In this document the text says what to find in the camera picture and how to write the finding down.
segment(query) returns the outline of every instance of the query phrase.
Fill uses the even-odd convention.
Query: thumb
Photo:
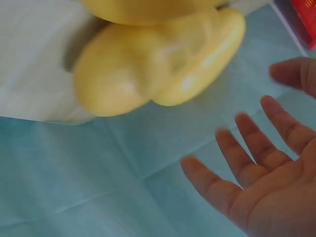
[[[316,98],[316,60],[296,58],[270,67],[271,77],[278,83],[305,91]]]

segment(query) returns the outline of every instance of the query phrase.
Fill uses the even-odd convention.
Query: finger
[[[304,90],[316,98],[316,60],[296,58],[270,67],[272,78],[295,89]]]
[[[237,115],[235,121],[257,164],[272,171],[288,161],[292,161],[289,156],[272,144],[248,115]]]
[[[316,138],[315,131],[300,124],[271,96],[263,97],[261,105],[282,139],[298,155]]]
[[[228,130],[219,131],[216,140],[230,169],[243,188],[248,188],[268,174],[267,169],[252,161]]]
[[[185,158],[181,166],[196,190],[215,209],[230,218],[230,209],[242,192],[237,185],[222,180],[195,158]]]

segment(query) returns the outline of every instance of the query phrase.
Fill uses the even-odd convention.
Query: red object
[[[316,47],[316,0],[292,0],[294,8],[307,28],[311,42],[309,48]]]

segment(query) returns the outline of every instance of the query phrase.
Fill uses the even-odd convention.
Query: hand
[[[274,80],[316,97],[316,61],[293,59],[271,66]],[[242,186],[222,180],[193,157],[183,170],[199,193],[252,237],[316,236],[316,132],[300,124],[272,97],[261,105],[287,145],[293,161],[279,151],[246,114],[237,127],[255,160],[228,130],[216,135],[219,147]]]

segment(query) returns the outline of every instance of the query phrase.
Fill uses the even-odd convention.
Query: yellow plastic object
[[[81,0],[94,15],[125,25],[148,25],[190,15],[228,0]]]
[[[210,9],[156,26],[112,24],[75,66],[78,100],[96,116],[154,100],[173,106],[203,92],[236,53],[245,32],[237,10]]]

